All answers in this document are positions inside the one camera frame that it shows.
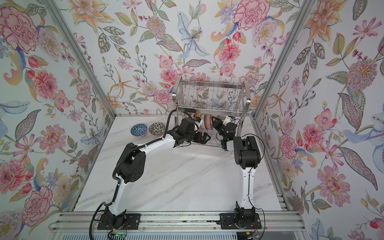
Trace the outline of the green leaf pattern bowl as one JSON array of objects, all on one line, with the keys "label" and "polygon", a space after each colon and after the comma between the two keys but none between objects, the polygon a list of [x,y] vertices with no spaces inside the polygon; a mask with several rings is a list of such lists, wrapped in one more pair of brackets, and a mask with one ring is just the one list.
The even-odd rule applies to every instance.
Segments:
[{"label": "green leaf pattern bowl", "polygon": [[204,116],[204,122],[205,122],[205,128],[207,130],[213,129],[213,122],[212,122],[212,116],[211,115],[205,115]]}]

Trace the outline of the two-tier steel dish rack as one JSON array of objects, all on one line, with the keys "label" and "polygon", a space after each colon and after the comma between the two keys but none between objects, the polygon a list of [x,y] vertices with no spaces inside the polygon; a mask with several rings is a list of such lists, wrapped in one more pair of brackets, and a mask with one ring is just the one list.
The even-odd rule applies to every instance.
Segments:
[{"label": "two-tier steel dish rack", "polygon": [[[173,107],[176,110],[172,117],[176,125],[182,118],[194,117],[195,113],[211,115],[225,120],[226,116],[235,117],[236,136],[241,136],[243,123],[250,109],[250,85],[243,83],[205,82],[192,79],[177,78],[173,88]],[[212,130],[199,129],[208,133],[211,140],[208,146],[219,147],[222,137]]]}]

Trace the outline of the blue pattern bowl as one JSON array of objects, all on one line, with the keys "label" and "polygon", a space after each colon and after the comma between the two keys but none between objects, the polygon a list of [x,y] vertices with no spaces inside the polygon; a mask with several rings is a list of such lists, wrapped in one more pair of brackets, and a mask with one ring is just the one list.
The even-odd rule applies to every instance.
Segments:
[{"label": "blue pattern bowl", "polygon": [[136,124],[131,128],[130,132],[134,137],[141,138],[147,134],[148,126],[146,124]]}]

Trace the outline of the dark floral bowl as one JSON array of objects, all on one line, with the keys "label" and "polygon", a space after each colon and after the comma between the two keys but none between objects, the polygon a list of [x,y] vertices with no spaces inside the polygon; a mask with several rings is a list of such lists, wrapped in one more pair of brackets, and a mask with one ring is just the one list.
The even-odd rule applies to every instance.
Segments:
[{"label": "dark floral bowl", "polygon": [[200,118],[201,118],[201,128],[205,129],[206,127],[205,127],[205,116],[204,116],[204,114],[201,114]]}]

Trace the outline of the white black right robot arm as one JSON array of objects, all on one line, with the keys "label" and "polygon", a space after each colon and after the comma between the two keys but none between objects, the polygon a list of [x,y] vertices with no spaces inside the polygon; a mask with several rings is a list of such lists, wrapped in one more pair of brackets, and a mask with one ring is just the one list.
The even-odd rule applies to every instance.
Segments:
[{"label": "white black right robot arm", "polygon": [[213,128],[222,136],[222,148],[234,154],[235,163],[240,168],[240,197],[232,213],[220,214],[218,224],[223,230],[254,230],[262,228],[259,214],[254,204],[253,188],[256,168],[262,160],[255,134],[236,136],[237,124],[224,123],[218,117],[211,117]]}]

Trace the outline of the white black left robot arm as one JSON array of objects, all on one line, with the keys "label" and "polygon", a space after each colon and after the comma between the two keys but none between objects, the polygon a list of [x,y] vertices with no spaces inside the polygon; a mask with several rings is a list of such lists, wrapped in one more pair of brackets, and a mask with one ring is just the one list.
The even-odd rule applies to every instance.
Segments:
[{"label": "white black left robot arm", "polygon": [[182,119],[180,125],[168,129],[170,119],[167,120],[164,134],[148,143],[126,145],[116,167],[113,171],[113,179],[117,181],[117,186],[112,200],[109,203],[103,202],[100,206],[105,206],[103,221],[113,230],[120,229],[128,222],[126,217],[127,208],[123,203],[127,200],[133,183],[139,180],[144,174],[146,160],[149,157],[170,150],[182,147],[184,143],[206,144],[211,137],[207,133],[199,131],[203,120],[199,117]]}]

